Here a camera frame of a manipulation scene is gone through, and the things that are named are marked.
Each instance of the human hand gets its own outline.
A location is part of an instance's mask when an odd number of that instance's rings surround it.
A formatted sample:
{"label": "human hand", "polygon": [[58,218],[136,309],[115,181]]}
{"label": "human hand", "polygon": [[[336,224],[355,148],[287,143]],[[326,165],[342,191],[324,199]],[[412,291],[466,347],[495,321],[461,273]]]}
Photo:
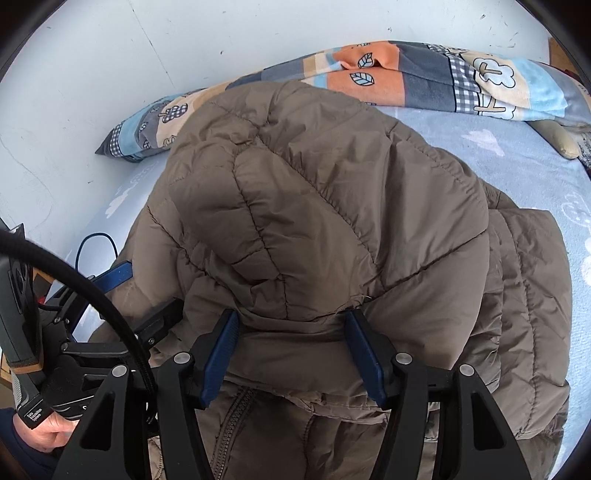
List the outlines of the human hand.
{"label": "human hand", "polygon": [[72,432],[78,425],[78,421],[66,420],[56,412],[47,417],[37,428],[31,430],[21,418],[15,414],[12,423],[17,435],[29,447],[43,453],[51,453],[53,449],[63,447]]}

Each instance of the jacket sleeve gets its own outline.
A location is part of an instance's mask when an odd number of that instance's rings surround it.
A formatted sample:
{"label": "jacket sleeve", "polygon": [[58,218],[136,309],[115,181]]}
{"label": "jacket sleeve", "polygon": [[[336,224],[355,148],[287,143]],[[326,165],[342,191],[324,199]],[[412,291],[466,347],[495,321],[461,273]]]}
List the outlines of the jacket sleeve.
{"label": "jacket sleeve", "polygon": [[51,480],[57,458],[29,447],[17,435],[13,408],[0,410],[0,471],[2,480]]}

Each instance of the white wall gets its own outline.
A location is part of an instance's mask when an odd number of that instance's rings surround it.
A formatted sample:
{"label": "white wall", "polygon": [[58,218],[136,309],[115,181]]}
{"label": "white wall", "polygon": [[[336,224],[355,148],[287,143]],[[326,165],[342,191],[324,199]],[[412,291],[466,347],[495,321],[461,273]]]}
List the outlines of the white wall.
{"label": "white wall", "polygon": [[69,0],[0,84],[0,216],[65,255],[134,167],[94,150],[164,95],[362,41],[547,61],[547,38],[514,0]]}

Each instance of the metal screw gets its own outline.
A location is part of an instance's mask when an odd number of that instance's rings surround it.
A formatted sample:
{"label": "metal screw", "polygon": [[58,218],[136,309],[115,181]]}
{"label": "metal screw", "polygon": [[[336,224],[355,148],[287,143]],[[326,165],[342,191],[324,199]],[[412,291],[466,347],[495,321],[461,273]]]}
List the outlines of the metal screw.
{"label": "metal screw", "polygon": [[174,356],[174,363],[179,365],[186,364],[189,360],[191,360],[191,355],[187,352],[180,352]]}
{"label": "metal screw", "polygon": [[408,365],[410,362],[413,361],[413,358],[408,353],[397,353],[396,354],[396,361],[399,364]]}
{"label": "metal screw", "polygon": [[466,375],[467,377],[471,377],[474,375],[474,367],[468,364],[463,364],[460,366],[460,373],[462,375]]}
{"label": "metal screw", "polygon": [[114,377],[123,377],[127,373],[127,367],[125,365],[117,365],[111,373]]}

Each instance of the blanket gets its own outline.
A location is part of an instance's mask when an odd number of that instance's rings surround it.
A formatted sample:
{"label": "blanket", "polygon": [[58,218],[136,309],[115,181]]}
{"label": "blanket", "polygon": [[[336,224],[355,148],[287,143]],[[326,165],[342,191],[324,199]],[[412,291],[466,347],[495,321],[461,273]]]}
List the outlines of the blanket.
{"label": "blanket", "polygon": [[164,97],[119,123],[96,153],[141,161],[167,150],[190,114],[207,100],[260,80],[301,80],[376,106],[591,124],[586,89],[548,65],[440,45],[376,41],[325,50],[231,82]]}

